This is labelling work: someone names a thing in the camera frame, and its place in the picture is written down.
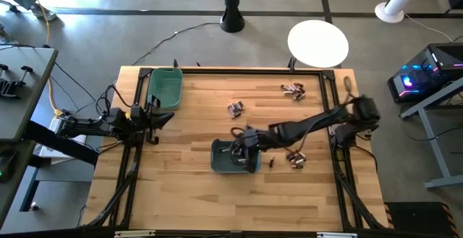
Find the black pole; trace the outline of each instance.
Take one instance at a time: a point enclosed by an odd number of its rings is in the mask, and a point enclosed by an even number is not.
[[[239,0],[225,0],[225,12],[220,19],[220,27],[227,33],[236,33],[245,28],[245,19],[238,9]]]

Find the white cylinder base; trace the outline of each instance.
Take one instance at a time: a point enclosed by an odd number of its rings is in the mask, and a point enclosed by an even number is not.
[[[388,14],[386,13],[385,7],[386,2],[383,2],[375,8],[376,17],[378,17],[380,20],[390,24],[396,24],[404,19],[403,11],[400,11],[397,14]]]

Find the green plastic bin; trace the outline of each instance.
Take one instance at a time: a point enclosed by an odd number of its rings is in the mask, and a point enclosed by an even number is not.
[[[148,96],[161,101],[162,110],[173,111],[180,107],[182,97],[182,71],[178,68],[158,68],[151,74]]]

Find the white pole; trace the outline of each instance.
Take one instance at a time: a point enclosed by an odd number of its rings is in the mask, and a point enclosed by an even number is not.
[[[404,19],[402,11],[405,5],[410,0],[389,0],[388,2],[380,3],[375,8],[376,16],[388,23],[398,23]]]

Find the computer tower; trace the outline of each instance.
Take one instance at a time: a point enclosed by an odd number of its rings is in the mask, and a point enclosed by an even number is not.
[[[432,43],[388,80],[395,103],[419,102],[463,76],[463,43]]]

